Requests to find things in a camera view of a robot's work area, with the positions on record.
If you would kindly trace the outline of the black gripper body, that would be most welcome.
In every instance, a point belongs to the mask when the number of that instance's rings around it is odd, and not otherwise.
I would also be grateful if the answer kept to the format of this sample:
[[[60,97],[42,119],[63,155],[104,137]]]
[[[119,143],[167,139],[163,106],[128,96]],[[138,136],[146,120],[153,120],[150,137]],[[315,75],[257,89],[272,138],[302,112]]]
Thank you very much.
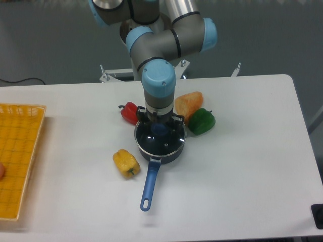
[[[173,115],[173,107],[167,108],[152,108],[146,107],[147,121],[152,123],[165,124]]]

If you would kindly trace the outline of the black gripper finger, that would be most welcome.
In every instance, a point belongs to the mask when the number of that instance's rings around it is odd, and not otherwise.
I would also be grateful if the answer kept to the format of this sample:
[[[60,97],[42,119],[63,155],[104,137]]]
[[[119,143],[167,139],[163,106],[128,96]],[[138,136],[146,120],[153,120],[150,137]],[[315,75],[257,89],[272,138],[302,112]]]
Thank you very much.
[[[172,114],[170,120],[168,121],[168,126],[172,133],[178,133],[182,129],[183,123],[184,116]]]
[[[138,119],[138,122],[136,124],[136,128],[139,128],[139,127],[149,128],[151,126],[151,121],[148,117],[148,113],[147,113],[145,107],[137,106],[136,116]]]

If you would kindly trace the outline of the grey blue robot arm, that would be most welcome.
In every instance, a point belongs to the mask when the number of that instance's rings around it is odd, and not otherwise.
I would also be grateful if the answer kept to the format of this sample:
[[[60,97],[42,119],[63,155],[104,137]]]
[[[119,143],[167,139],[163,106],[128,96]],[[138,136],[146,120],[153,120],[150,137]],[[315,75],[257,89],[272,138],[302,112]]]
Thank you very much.
[[[218,40],[213,20],[201,16],[195,1],[166,1],[171,26],[165,30],[158,29],[159,1],[89,1],[89,5],[107,25],[131,21],[125,45],[145,96],[145,107],[136,111],[139,122],[182,126],[184,118],[173,113],[176,74],[170,62],[213,48]]]

